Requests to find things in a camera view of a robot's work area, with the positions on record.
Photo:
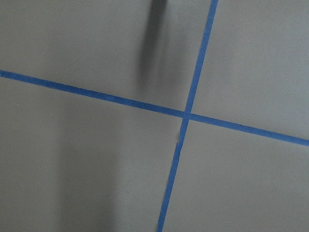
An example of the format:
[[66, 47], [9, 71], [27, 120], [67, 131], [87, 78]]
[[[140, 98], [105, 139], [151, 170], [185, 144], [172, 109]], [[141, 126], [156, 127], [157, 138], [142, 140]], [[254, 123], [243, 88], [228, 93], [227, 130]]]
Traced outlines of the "crossing blue tape strip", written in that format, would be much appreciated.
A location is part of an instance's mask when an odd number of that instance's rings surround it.
[[[122, 98], [122, 97], [118, 97], [115, 95], [92, 91], [92, 90], [88, 90], [84, 88], [65, 85], [65, 84], [58, 83], [58, 82], [43, 80], [40, 78], [26, 76], [26, 75], [14, 73], [14, 72], [1, 70], [0, 76], [2, 78], [12, 79], [12, 80], [20, 81], [20, 82], [33, 84], [33, 85], [56, 89], [56, 90], [69, 92], [69, 93], [77, 94], [81, 96], [86, 96], [86, 97], [90, 97], [94, 99], [114, 102], [114, 103], [118, 103], [121, 105], [131, 106], [131, 107], [153, 111], [153, 112], [157, 112], [157, 113], [161, 113], [165, 115], [170, 115], [170, 116], [175, 116], [175, 117], [183, 117], [184, 115], [184, 112], [180, 110], [176, 110], [176, 109], [172, 109], [172, 108], [168, 108], [164, 106], [159, 106], [155, 104], [150, 104], [150, 103], [146, 103], [142, 101]], [[228, 128], [228, 129], [232, 129], [236, 131], [255, 134], [255, 135], [272, 138], [276, 140], [281, 140], [281, 141], [285, 141], [285, 142], [289, 142], [293, 144], [304, 145], [304, 146], [309, 145], [308, 139], [303, 139], [303, 138], [290, 136], [290, 135], [286, 135], [282, 133], [277, 133], [277, 132], [273, 132], [269, 130], [263, 130], [263, 129], [259, 129], [255, 127], [245, 126], [245, 125], [241, 125], [241, 124], [237, 124], [237, 123], [233, 123], [229, 121], [224, 121], [224, 120], [219, 120], [219, 119], [215, 119], [215, 118], [211, 118], [207, 116], [191, 114], [190, 120], [205, 123], [205, 124], [215, 125], [215, 126], [219, 126], [223, 128]]]

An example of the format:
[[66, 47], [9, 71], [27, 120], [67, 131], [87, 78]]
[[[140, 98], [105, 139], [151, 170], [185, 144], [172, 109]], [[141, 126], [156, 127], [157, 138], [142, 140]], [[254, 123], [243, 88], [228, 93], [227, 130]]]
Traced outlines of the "long blue tape strip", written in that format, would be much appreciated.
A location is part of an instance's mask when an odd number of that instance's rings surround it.
[[157, 221], [157, 228], [156, 228], [157, 232], [161, 232], [164, 227], [164, 223], [165, 223], [165, 219], [166, 219], [166, 215], [167, 215], [167, 211], [169, 207], [169, 201], [171, 198], [172, 189], [173, 189], [174, 181], [176, 178], [179, 160], [180, 160], [180, 156], [182, 152], [182, 147], [184, 144], [187, 127], [188, 127], [190, 116], [192, 113], [195, 95], [197, 92], [197, 87], [198, 87], [205, 55], [207, 52], [209, 39], [211, 36], [211, 30], [212, 30], [217, 6], [218, 6], [218, 1], [212, 0], [210, 3], [208, 15], [207, 15], [207, 21], [206, 21], [204, 31], [203, 31], [200, 49], [199, 49], [198, 57], [196, 60], [195, 70], [194, 70], [194, 74], [192, 77], [192, 81], [191, 81], [191, 85], [190, 85], [190, 89], [189, 89], [189, 93], [188, 93], [188, 97], [186, 101], [185, 111], [182, 116], [182, 123], [181, 123], [180, 130], [179, 130], [179, 138], [178, 138], [178, 142], [175, 147], [175, 151], [174, 151], [174, 155], [173, 155], [173, 159], [172, 159], [172, 163], [170, 167], [170, 172], [169, 172], [169, 176], [167, 180], [167, 185], [166, 185], [162, 205], [160, 208], [160, 213], [159, 213], [159, 217]]

